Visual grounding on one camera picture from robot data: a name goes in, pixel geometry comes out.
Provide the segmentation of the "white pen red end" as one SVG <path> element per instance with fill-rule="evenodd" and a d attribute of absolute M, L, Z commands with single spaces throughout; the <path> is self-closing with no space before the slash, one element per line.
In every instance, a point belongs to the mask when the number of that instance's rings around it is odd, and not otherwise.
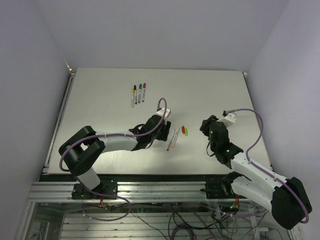
<path fill-rule="evenodd" d="M 176 129 L 174 129 L 173 134 L 172 134 L 172 136 L 170 138 L 170 141 L 168 143 L 168 146 L 167 146 L 167 149 L 166 149 L 167 152 L 169 152 L 171 147 L 172 147 L 172 143 L 173 143 L 175 135 L 176 135 Z"/>

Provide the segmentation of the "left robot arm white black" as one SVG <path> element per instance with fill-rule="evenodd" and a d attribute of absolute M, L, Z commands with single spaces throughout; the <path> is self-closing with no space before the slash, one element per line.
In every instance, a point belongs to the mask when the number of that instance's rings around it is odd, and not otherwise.
<path fill-rule="evenodd" d="M 167 141 L 171 122 L 169 112 L 157 111 L 146 123 L 138 124 L 124 133 L 99 134 L 91 126 L 84 126 L 63 145 L 58 152 L 72 176 L 84 185 L 85 194 L 96 199 L 106 193 L 103 183 L 93 169 L 101 154 L 114 151 L 147 149 L 155 140 Z"/>

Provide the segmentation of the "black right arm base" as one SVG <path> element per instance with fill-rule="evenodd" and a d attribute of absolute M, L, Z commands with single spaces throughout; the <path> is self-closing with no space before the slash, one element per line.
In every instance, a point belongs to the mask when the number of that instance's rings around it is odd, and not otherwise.
<path fill-rule="evenodd" d="M 235 171 L 226 175 L 222 175 L 220 178 L 217 176 L 207 181 L 200 191 L 206 194 L 207 199 L 224 199 L 233 198 L 236 196 L 231 184 L 236 178 L 241 177 L 240 173 Z"/>

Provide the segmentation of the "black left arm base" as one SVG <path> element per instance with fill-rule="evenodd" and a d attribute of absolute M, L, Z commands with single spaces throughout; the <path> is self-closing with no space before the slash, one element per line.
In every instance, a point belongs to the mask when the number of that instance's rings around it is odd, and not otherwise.
<path fill-rule="evenodd" d="M 118 185 L 113 180 L 103 181 L 94 189 L 89 189 L 82 183 L 77 183 L 73 186 L 71 198 L 73 200 L 97 200 L 101 198 L 114 200 L 117 193 Z"/>

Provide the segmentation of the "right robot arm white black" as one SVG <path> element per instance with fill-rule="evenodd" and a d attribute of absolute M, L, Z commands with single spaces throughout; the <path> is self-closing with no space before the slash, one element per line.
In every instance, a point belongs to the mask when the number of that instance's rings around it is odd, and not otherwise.
<path fill-rule="evenodd" d="M 307 223 L 312 206 L 303 183 L 267 169 L 229 139 L 228 127 L 236 115 L 224 113 L 218 119 L 211 115 L 202 121 L 199 130 L 208 138 L 206 150 L 219 163 L 231 170 L 221 181 L 220 192 L 226 198 L 245 197 L 265 208 L 283 228 L 291 230 Z"/>

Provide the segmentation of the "white pen green end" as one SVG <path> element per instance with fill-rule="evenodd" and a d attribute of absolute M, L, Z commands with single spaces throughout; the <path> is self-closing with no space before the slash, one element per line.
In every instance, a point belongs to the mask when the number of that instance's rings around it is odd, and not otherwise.
<path fill-rule="evenodd" d="M 141 99 L 142 99 L 142 89 L 138 88 L 138 103 L 141 103 Z"/>

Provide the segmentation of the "white pen blue end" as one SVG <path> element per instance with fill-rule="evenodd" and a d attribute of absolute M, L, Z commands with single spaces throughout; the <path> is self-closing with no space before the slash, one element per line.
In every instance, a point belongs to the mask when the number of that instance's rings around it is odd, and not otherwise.
<path fill-rule="evenodd" d="M 135 104 L 135 105 L 137 105 L 137 104 L 138 104 L 137 89 L 135 90 L 135 93 L 134 93 L 134 104 Z"/>

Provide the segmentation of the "white pen yellow end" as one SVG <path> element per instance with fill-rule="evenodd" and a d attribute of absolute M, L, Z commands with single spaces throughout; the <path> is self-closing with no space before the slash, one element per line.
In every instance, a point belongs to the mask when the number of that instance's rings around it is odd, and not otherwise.
<path fill-rule="evenodd" d="M 132 90 L 131 90 L 131 107 L 132 107 L 132 108 L 135 107 L 134 93 L 132 93 Z"/>

